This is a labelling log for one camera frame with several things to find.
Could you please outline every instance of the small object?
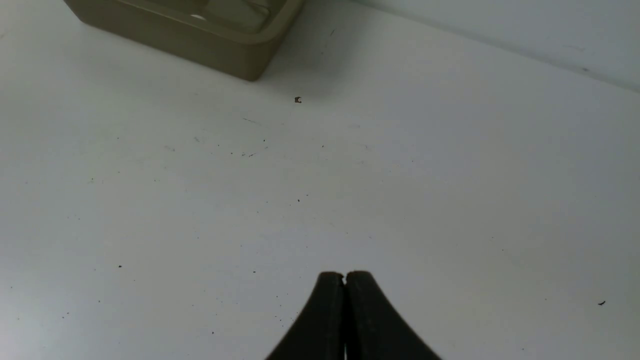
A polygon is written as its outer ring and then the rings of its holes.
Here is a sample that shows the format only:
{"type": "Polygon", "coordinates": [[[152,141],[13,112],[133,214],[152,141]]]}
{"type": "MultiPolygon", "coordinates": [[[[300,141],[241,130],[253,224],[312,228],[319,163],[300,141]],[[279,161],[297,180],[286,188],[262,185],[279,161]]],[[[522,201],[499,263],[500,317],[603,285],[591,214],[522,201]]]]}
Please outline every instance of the small object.
{"type": "Polygon", "coordinates": [[[246,80],[276,53],[304,0],[65,0],[81,21],[246,80]]]}

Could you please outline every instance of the white wall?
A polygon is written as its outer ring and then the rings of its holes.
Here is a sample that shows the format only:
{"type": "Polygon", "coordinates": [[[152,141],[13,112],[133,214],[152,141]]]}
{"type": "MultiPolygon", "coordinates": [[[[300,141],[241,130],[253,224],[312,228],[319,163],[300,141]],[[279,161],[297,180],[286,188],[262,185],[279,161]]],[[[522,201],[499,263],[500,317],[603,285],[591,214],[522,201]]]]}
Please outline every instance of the white wall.
{"type": "Polygon", "coordinates": [[[357,1],[640,91],[639,0],[357,1]]]}

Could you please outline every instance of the white table surface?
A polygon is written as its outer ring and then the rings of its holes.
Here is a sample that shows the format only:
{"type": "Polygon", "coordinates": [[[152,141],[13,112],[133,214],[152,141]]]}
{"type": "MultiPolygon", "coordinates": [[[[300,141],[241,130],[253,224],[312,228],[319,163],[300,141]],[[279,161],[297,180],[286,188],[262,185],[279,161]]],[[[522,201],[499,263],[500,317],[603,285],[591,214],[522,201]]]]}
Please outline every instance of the white table surface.
{"type": "Polygon", "coordinates": [[[352,269],[448,360],[640,353],[638,94],[341,1],[256,83],[0,34],[1,359],[262,359],[352,269]]]}

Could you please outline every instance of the beige plastic container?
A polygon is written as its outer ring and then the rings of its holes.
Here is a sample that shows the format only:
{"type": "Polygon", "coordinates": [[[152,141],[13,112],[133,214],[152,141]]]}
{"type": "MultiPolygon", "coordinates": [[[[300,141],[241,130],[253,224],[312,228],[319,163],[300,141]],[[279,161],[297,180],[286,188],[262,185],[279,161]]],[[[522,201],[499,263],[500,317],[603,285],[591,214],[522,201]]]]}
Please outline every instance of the beige plastic container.
{"type": "Polygon", "coordinates": [[[83,22],[239,78],[264,72],[304,0],[65,0],[83,22]]]}

